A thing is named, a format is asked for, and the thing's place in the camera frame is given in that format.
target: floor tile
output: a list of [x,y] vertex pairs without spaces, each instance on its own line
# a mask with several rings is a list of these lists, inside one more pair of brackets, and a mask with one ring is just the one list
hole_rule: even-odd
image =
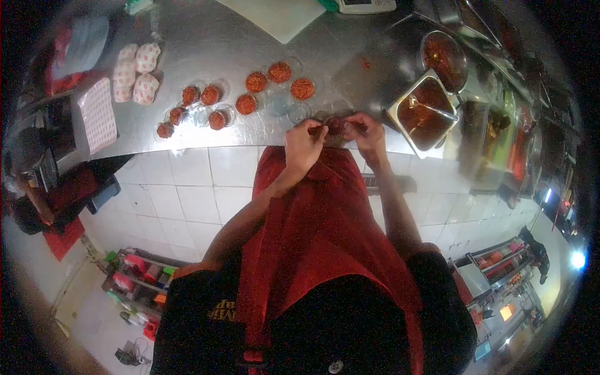
[[174,185],[148,185],[156,216],[167,219],[185,220]]
[[447,223],[452,224],[466,221],[474,202],[475,197],[471,194],[459,194],[454,206],[452,207],[452,210],[450,211],[450,216],[448,217]]
[[464,223],[446,224],[438,237],[436,244],[442,248],[448,248],[455,243]]
[[506,204],[506,202],[504,202],[503,200],[500,200],[500,202],[498,202],[498,208],[496,209],[495,216],[496,217],[508,216],[511,214],[511,212],[512,212],[512,210]]
[[259,146],[259,161],[262,156],[262,153],[265,151],[266,148],[267,146]]
[[161,256],[161,257],[170,258],[170,259],[175,258],[175,254],[173,253],[173,250],[171,249],[171,245],[164,244],[162,242],[148,240],[148,244],[146,245],[146,248],[144,250],[146,250],[149,253]]
[[139,238],[146,238],[137,215],[131,212],[114,211],[113,223],[116,230]]
[[140,154],[133,158],[115,173],[117,181],[120,184],[145,184],[144,172],[142,171],[142,161]]
[[252,200],[252,188],[215,186],[215,198],[221,224],[226,224]]
[[404,199],[408,205],[410,213],[413,215],[416,226],[420,226],[427,214],[429,204],[431,203],[432,193],[405,193]]
[[466,221],[481,220],[489,200],[489,195],[480,194],[475,196],[475,202],[473,203],[473,207],[471,207],[471,211],[469,211]]
[[206,254],[208,247],[212,240],[215,238],[217,233],[221,230],[222,225],[220,224],[206,224],[206,223],[193,223],[188,221],[188,228],[194,245],[198,250],[201,257]]
[[190,148],[183,155],[169,153],[175,185],[212,186],[208,149]]
[[139,155],[147,184],[174,185],[169,151],[144,152]]
[[416,155],[410,156],[409,176],[416,181],[417,193],[433,193],[440,184],[440,170],[442,159],[419,159]]
[[169,243],[157,218],[138,215],[137,220],[148,240],[164,244]]
[[452,245],[442,252],[442,255],[444,255],[446,259],[452,258],[453,260],[457,260],[462,258],[467,252],[469,251],[465,245]]
[[358,170],[361,171],[361,173],[365,173],[365,159],[362,157],[361,153],[358,152],[358,150],[355,149],[351,149],[349,150],[350,153],[352,154],[352,157],[354,158],[354,161],[356,162],[356,165],[358,166]]
[[379,227],[385,233],[385,220],[383,219],[381,196],[369,196],[369,205],[371,205],[371,211],[373,212],[375,222],[379,224]]
[[445,224],[456,200],[456,194],[433,194],[421,225]]
[[187,221],[221,224],[212,186],[177,186]]
[[122,184],[121,189],[129,197],[134,213],[145,216],[156,216],[150,192],[146,185]]
[[443,229],[444,224],[420,226],[421,241],[435,244]]
[[187,223],[183,220],[159,218],[164,235],[171,245],[196,248]]
[[195,248],[171,245],[171,250],[177,259],[185,262],[199,263],[202,261],[202,257]]
[[131,207],[131,202],[129,201],[129,197],[127,196],[127,193],[123,191],[122,187],[121,187],[121,191],[119,192],[119,194],[110,198],[108,202],[111,203],[112,208],[116,211],[133,213],[133,208]]
[[252,187],[258,165],[258,147],[213,147],[209,149],[215,186]]
[[490,196],[488,199],[488,204],[485,207],[483,214],[481,215],[482,219],[493,218],[496,214],[496,210],[498,209],[498,197],[496,195]]
[[439,173],[439,182],[436,184],[437,193],[466,194],[471,189],[470,180],[462,176],[459,171],[459,162],[444,159]]
[[454,243],[461,244],[466,241],[473,241],[474,237],[476,237],[476,234],[474,234],[474,233],[476,233],[478,227],[479,227],[479,220],[467,221],[461,227],[460,232],[458,233],[458,235],[456,236],[456,239],[454,240]]
[[396,176],[408,176],[410,157],[409,154],[400,154],[397,152],[388,152],[389,165]]

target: white tile floor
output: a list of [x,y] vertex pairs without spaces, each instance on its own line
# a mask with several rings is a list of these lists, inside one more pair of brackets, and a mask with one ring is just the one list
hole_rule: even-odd
[[[198,262],[222,225],[252,196],[254,174],[264,147],[189,149],[136,155],[117,174],[122,192],[97,215],[81,219],[104,251],[139,247],[161,256]],[[363,173],[371,173],[351,150]],[[450,160],[420,160],[389,153],[392,169],[410,175],[416,193],[404,195],[423,241],[446,257],[492,246],[516,235],[535,219],[539,206],[521,200],[514,210],[496,196],[469,194],[470,184]],[[369,197],[377,223],[385,229],[379,196]]]

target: light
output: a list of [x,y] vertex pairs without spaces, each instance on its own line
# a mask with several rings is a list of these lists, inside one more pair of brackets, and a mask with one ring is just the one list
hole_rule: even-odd
[[501,308],[500,315],[502,316],[502,319],[504,319],[504,321],[507,321],[508,319],[510,319],[512,316],[511,305],[508,304],[508,305],[504,306],[503,308]]
[[577,269],[583,268],[586,265],[586,256],[580,251],[574,252],[571,256],[571,264]]

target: button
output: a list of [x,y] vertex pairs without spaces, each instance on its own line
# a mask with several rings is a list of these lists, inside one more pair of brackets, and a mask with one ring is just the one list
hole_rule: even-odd
[[331,365],[329,365],[329,373],[338,374],[339,372],[341,372],[342,368],[344,368],[344,362],[337,360],[335,362],[332,362]]

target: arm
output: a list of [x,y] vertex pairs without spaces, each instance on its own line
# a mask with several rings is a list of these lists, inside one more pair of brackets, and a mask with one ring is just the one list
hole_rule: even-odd
[[346,118],[346,121],[347,134],[345,138],[356,141],[358,151],[377,178],[389,241],[405,260],[418,251],[430,250],[429,247],[421,245],[419,230],[396,185],[394,173],[385,152],[383,125],[365,113],[357,113]]
[[[308,130],[319,128],[314,137]],[[271,198],[285,195],[293,188],[317,162],[328,127],[314,120],[302,121],[286,132],[286,167],[269,187],[242,208],[217,233],[204,255],[203,262],[223,263],[232,251],[244,245],[258,231],[263,223]]]
[[35,189],[32,189],[22,176],[17,175],[15,176],[15,179],[18,188],[27,194],[27,198],[29,198],[37,210],[42,222],[48,226],[52,225],[56,218],[52,213],[52,210],[50,210],[50,207],[48,207],[46,201],[39,195],[39,192]]

